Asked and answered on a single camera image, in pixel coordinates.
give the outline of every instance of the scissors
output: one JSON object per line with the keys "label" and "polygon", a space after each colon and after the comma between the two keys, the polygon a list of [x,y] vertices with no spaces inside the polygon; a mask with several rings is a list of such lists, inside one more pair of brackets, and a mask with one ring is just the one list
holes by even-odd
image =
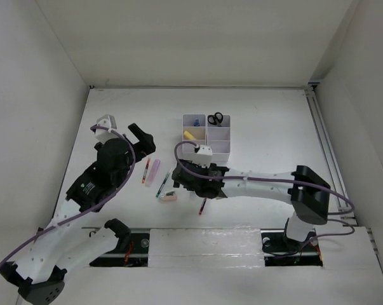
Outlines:
{"label": "scissors", "polygon": [[224,120],[224,116],[221,112],[216,112],[215,114],[210,114],[208,116],[208,122],[211,125],[215,125],[217,127],[222,127],[221,123]]}

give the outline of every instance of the marker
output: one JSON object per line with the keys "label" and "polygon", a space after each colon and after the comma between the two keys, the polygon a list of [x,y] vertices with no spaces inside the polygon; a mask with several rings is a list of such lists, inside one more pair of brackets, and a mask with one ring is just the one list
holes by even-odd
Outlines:
{"label": "marker", "polygon": [[149,175],[147,176],[147,179],[146,179],[146,182],[145,182],[145,186],[149,187],[149,186],[152,185],[153,180],[154,180],[154,176],[156,176],[156,173],[158,172],[160,163],[161,163],[161,162],[160,162],[159,159],[155,159],[155,160],[153,161],[153,165],[152,165],[152,168],[151,168],[151,172],[150,172]]}
{"label": "marker", "polygon": [[163,188],[164,188],[164,186],[165,186],[165,184],[166,184],[166,182],[167,182],[167,179],[168,179],[168,177],[170,176],[170,172],[171,172],[172,170],[173,170],[173,168],[169,169],[169,171],[167,172],[166,177],[165,177],[165,179],[163,180],[163,183],[161,184],[161,186],[160,186],[160,188],[159,188],[159,190],[158,190],[158,193],[156,194],[156,198],[159,198],[159,195],[160,195],[161,191],[163,190]]}
{"label": "marker", "polygon": [[204,200],[203,200],[203,204],[201,205],[201,208],[199,209],[198,215],[201,215],[203,213],[203,210],[204,210],[204,207],[205,207],[205,203],[206,203],[206,198],[204,198]]}
{"label": "marker", "polygon": [[143,172],[143,178],[142,178],[142,183],[145,183],[146,180],[146,174],[147,174],[147,169],[149,168],[149,163],[151,162],[150,158],[147,158],[147,163],[146,163],[146,168],[145,171]]}

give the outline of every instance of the black scissor handle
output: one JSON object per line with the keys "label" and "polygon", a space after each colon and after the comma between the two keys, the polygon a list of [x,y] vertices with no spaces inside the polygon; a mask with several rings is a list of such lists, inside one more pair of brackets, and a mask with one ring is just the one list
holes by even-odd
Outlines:
{"label": "black scissor handle", "polygon": [[212,125],[217,125],[218,123],[222,123],[224,120],[224,116],[221,112],[216,112],[215,114],[211,114],[208,116],[208,122]]}

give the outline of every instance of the pink marker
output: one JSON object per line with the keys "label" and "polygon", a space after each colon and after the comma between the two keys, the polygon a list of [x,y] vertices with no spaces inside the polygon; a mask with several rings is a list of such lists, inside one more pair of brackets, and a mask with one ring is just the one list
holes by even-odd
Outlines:
{"label": "pink marker", "polygon": [[159,166],[160,166],[160,160],[158,160],[158,159],[154,160],[152,168],[151,168],[151,172],[149,173],[149,176],[147,176],[147,179],[146,179],[145,185],[147,187],[152,185],[152,182],[154,180],[154,176],[156,176],[156,173],[158,172]]}

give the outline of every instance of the white wall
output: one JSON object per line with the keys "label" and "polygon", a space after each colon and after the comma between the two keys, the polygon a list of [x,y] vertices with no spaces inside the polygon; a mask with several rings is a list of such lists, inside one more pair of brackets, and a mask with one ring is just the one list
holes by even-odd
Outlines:
{"label": "white wall", "polygon": [[49,221],[87,93],[34,0],[0,0],[0,258]]}
{"label": "white wall", "polygon": [[101,87],[306,85],[352,1],[37,0]]}
{"label": "white wall", "polygon": [[358,6],[358,4],[359,0],[352,1],[345,16],[341,20],[337,31],[333,35],[327,49],[325,50],[323,57],[319,61],[317,68],[312,74],[312,80],[317,81],[319,79],[323,79],[328,74],[328,72],[330,72],[331,68],[335,63],[335,60],[339,56],[342,43],[344,42],[349,24],[351,23],[352,17],[356,11],[356,7]]}
{"label": "white wall", "polygon": [[383,0],[361,0],[335,67],[317,89],[360,224],[383,268]]}

